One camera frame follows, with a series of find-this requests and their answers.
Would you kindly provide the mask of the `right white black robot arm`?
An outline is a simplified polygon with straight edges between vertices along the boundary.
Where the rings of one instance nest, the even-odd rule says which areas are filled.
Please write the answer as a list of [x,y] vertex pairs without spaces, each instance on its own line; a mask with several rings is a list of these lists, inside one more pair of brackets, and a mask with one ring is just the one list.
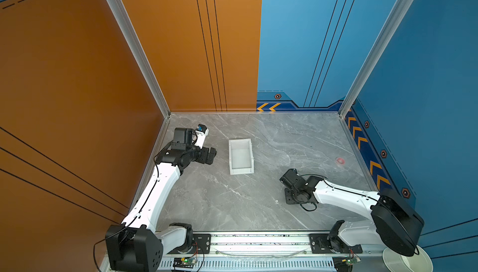
[[332,253],[360,253],[363,245],[384,245],[401,256],[419,255],[424,220],[394,190],[360,191],[317,174],[301,175],[296,169],[287,170],[280,182],[289,205],[333,205],[364,218],[359,222],[338,220],[325,237],[312,235],[311,244]]

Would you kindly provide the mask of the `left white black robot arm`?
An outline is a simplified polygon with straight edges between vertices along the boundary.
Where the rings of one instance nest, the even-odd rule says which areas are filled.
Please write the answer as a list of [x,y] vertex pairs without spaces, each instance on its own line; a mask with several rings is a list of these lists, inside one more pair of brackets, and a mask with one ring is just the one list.
[[204,147],[209,133],[206,125],[195,129],[176,128],[173,140],[154,157],[148,184],[130,213],[119,225],[106,232],[110,268],[119,272],[155,272],[163,255],[173,250],[181,253],[194,248],[192,226],[172,223],[157,232],[159,215],[184,170],[193,162],[211,165],[216,149]]

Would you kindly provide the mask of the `white plastic bin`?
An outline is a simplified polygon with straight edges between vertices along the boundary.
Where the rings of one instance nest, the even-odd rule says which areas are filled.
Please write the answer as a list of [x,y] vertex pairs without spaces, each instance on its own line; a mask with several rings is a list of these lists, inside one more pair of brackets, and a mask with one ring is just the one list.
[[251,139],[229,140],[229,167],[232,176],[254,173]]

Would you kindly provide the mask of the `right green circuit board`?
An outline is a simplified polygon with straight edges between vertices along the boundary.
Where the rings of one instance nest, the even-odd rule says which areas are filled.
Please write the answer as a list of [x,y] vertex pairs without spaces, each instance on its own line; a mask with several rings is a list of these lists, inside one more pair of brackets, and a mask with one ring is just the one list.
[[355,264],[360,263],[360,257],[334,257],[334,268],[336,272],[352,272]]

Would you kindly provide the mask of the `green circuit board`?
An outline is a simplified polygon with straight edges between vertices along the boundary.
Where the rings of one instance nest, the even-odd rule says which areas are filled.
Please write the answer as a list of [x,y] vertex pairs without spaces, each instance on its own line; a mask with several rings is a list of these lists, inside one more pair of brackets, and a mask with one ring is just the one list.
[[192,272],[198,264],[196,257],[174,258],[172,269],[173,272]]
[[334,257],[334,268],[336,272],[352,272],[355,264],[360,263],[360,257]]

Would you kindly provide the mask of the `left green circuit board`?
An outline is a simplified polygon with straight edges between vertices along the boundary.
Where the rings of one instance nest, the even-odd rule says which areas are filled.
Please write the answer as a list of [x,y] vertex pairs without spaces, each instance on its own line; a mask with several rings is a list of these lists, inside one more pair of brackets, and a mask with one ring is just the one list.
[[196,257],[174,258],[172,269],[173,272],[192,272],[198,264]]

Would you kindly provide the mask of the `white round bucket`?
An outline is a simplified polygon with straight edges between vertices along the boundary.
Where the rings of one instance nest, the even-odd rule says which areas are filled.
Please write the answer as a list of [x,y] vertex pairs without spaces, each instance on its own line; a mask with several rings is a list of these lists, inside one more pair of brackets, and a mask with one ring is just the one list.
[[418,247],[418,255],[399,255],[390,248],[382,253],[383,262],[390,272],[433,272],[433,263],[427,252]]

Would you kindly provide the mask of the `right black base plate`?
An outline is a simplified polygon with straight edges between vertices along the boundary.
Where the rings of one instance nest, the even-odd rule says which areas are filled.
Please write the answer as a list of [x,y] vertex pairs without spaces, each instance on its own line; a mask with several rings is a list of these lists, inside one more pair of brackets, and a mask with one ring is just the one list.
[[339,237],[329,238],[325,233],[309,234],[309,243],[313,254],[362,254],[361,245],[348,246]]

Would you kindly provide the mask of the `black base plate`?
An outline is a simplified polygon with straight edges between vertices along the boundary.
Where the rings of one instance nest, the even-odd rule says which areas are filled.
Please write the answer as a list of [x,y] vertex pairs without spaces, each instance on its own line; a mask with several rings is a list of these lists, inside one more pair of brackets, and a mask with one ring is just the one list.
[[309,234],[309,243],[313,254],[362,254],[361,245],[348,246],[339,237],[329,238],[325,233]]
[[168,255],[207,255],[211,247],[210,233],[193,233],[192,245],[189,248],[175,248]]

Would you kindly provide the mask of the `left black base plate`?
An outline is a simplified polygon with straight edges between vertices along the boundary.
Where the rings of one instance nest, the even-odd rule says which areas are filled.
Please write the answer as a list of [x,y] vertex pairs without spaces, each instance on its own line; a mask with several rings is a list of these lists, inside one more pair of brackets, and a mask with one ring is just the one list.
[[168,255],[207,255],[211,247],[210,233],[193,233],[192,245],[189,248],[175,248]]

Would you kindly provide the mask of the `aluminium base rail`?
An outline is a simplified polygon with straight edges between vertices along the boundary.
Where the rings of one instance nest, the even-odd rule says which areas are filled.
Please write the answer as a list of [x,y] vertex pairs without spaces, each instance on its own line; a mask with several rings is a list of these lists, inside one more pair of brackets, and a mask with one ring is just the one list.
[[210,253],[238,257],[292,257],[312,253],[310,232],[214,232],[210,233]]

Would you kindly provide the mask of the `left aluminium corner post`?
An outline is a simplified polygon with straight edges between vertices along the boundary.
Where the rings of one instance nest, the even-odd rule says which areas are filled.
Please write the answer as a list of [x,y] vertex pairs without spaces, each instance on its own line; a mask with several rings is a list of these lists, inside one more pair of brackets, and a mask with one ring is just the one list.
[[106,0],[129,49],[165,119],[171,111],[122,0]]

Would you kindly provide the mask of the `aluminium corner post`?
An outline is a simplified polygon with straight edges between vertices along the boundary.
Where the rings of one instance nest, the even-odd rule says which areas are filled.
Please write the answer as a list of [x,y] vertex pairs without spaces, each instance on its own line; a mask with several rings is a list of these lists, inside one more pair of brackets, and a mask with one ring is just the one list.
[[106,0],[129,49],[165,119],[171,111],[122,0]]
[[341,108],[338,111],[340,119],[344,119],[351,109],[354,101],[366,84],[373,69],[396,33],[403,18],[407,14],[414,0],[396,0],[385,23],[383,24],[375,42],[364,60],[358,74],[352,83]]

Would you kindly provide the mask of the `right aluminium corner post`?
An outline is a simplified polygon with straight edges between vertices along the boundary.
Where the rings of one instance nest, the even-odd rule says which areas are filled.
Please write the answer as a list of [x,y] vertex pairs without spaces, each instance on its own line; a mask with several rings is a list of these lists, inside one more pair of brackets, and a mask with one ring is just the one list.
[[341,108],[338,111],[340,119],[344,119],[351,109],[354,101],[366,84],[373,69],[396,33],[403,18],[407,14],[414,0],[396,0],[385,23],[383,24],[375,42],[364,60],[358,74],[352,83]]

